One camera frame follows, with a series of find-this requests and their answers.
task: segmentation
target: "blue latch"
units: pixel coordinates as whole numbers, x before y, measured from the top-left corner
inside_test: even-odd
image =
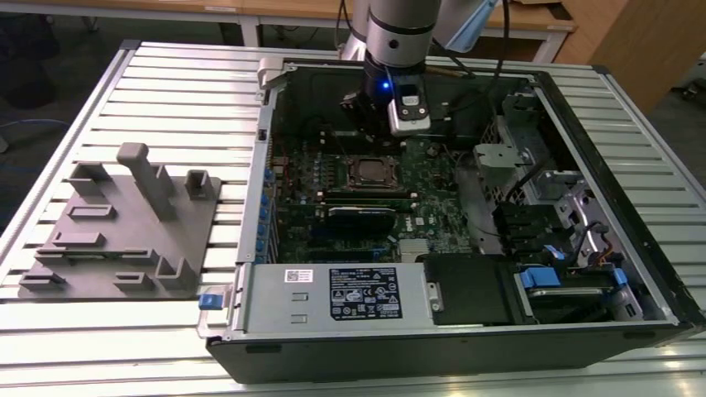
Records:
[[[531,267],[519,273],[522,285],[526,288],[561,287],[557,271],[551,267]]]
[[[614,269],[614,278],[620,286],[628,285],[628,276],[622,269]]]
[[[566,259],[566,255],[554,246],[543,246],[551,255],[561,261]]]
[[[200,310],[222,310],[223,309],[223,295],[203,294],[199,297]]]

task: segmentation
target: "gray plastic base plate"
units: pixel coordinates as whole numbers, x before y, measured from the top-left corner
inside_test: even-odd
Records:
[[[96,181],[103,197],[74,194],[43,247],[56,249],[63,245],[68,251],[59,254],[56,264],[35,263],[23,277],[22,298],[144,300],[195,296],[221,179],[210,178],[212,197],[203,199],[190,198],[184,186],[187,178],[172,177],[171,180],[174,193],[168,201],[175,218],[168,221],[156,217],[132,176],[112,176]],[[110,204],[112,210],[102,214],[102,207],[95,209],[100,204]],[[91,237],[98,237],[95,244],[86,241]],[[126,260],[126,250],[144,253],[128,255]],[[180,263],[187,268],[179,269]],[[48,275],[59,282],[47,282]]]

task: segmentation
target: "aluminum extrusion table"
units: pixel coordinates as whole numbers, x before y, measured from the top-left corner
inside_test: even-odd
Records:
[[[258,125],[258,61],[327,60],[334,52],[128,43],[111,62],[47,169],[0,239],[0,395],[661,395],[706,390],[706,334],[640,349],[581,370],[239,385],[210,357],[188,302],[30,304],[16,300],[72,187],[74,162],[104,161],[114,173],[124,141],[150,145],[171,175],[207,168],[226,184],[200,285],[233,282],[239,220]],[[443,59],[431,64],[450,65]],[[469,66],[494,66],[469,61]],[[706,307],[706,194],[608,74],[588,66],[510,63],[551,73],[662,249]],[[225,318],[210,316],[211,323]]]

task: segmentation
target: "table leg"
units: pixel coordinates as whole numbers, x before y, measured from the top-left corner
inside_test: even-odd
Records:
[[[259,47],[262,42],[263,28],[258,16],[239,16],[241,30],[243,31],[243,42],[246,47]]]
[[[99,18],[98,17],[82,17],[80,20],[84,22],[86,29],[94,33],[99,31]]]
[[[538,53],[534,55],[534,60],[531,61],[539,64],[550,64],[554,62],[568,35],[569,33],[566,31],[553,31],[542,42]]]

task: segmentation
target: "metal bracket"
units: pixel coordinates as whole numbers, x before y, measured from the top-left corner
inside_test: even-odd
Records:
[[[269,82],[285,72],[285,59],[266,57],[259,62],[258,84],[261,89],[270,89]]]
[[[442,292],[439,291],[439,283],[427,283],[427,296],[430,297],[430,307],[434,312],[443,311]]]

